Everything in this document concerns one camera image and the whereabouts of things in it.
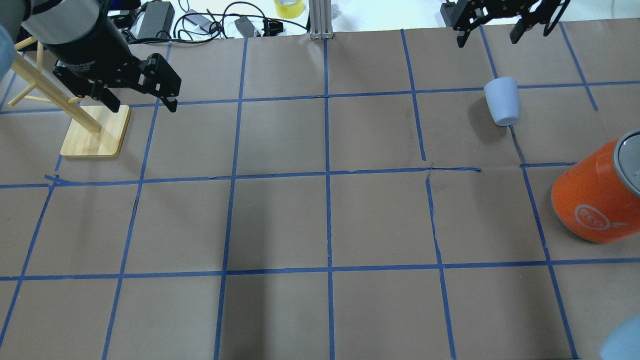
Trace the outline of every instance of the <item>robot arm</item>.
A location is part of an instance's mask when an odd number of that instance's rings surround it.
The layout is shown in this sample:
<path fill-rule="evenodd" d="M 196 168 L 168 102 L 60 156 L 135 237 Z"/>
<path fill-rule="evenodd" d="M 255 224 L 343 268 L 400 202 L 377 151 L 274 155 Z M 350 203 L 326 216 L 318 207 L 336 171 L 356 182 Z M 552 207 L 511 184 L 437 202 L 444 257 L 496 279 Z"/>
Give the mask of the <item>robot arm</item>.
<path fill-rule="evenodd" d="M 182 80 L 160 54 L 133 56 L 98 0 L 2 0 L 0 25 L 15 38 L 22 23 L 58 59 L 53 74 L 78 97 L 91 96 L 117 112 L 110 88 L 154 95 L 175 112 Z"/>
<path fill-rule="evenodd" d="M 440 7 L 440 13 L 447 26 L 458 31 L 458 47 L 464 47 L 469 34 L 478 26 L 501 17 L 521 16 L 509 37 L 511 43 L 517 43 L 525 31 L 536 24 L 544 24 L 543 35 L 547 36 L 556 26 L 571 0 L 541 0 L 538 7 L 532 7 L 538 0 L 458 0 L 446 2 Z M 552 21 L 556 10 L 558 15 Z"/>

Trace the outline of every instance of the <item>orange cylinder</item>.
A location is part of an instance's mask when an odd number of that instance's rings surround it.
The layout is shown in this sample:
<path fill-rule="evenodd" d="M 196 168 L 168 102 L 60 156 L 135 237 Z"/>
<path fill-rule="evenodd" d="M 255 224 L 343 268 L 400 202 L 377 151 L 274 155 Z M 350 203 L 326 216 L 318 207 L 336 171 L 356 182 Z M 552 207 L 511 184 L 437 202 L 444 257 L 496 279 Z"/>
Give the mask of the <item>orange cylinder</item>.
<path fill-rule="evenodd" d="M 586 240 L 612 243 L 640 233 L 640 130 L 560 175 L 551 199 L 560 221 Z"/>

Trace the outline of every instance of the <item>white printed logo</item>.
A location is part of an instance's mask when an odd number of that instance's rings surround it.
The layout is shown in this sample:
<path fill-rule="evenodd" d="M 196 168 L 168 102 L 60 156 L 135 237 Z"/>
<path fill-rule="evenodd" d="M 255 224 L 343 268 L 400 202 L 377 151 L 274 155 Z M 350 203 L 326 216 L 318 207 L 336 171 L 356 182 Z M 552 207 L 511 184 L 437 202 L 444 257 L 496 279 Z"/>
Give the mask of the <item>white printed logo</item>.
<path fill-rule="evenodd" d="M 580 225 L 591 230 L 606 230 L 611 227 L 609 219 L 600 210 L 590 205 L 578 205 L 575 208 L 575 219 Z"/>

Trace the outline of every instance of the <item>silver can top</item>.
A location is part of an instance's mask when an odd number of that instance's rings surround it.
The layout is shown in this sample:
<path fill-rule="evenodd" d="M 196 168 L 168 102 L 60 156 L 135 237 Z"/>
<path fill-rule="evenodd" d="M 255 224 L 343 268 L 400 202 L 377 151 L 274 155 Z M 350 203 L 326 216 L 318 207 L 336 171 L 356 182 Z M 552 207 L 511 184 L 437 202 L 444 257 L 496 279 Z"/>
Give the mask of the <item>silver can top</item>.
<path fill-rule="evenodd" d="M 640 129 L 620 138 L 613 152 L 613 162 L 622 182 L 640 197 Z"/>

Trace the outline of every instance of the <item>yellow tape roll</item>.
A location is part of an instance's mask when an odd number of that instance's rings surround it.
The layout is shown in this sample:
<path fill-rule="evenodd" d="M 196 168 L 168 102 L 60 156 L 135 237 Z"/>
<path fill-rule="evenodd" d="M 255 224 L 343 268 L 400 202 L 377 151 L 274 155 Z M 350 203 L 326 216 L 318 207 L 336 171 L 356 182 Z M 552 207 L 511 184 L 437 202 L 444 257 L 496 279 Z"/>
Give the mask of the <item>yellow tape roll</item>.
<path fill-rule="evenodd" d="M 283 19 L 299 17 L 305 9 L 302 0 L 273 0 L 273 3 L 276 5 L 278 16 Z"/>

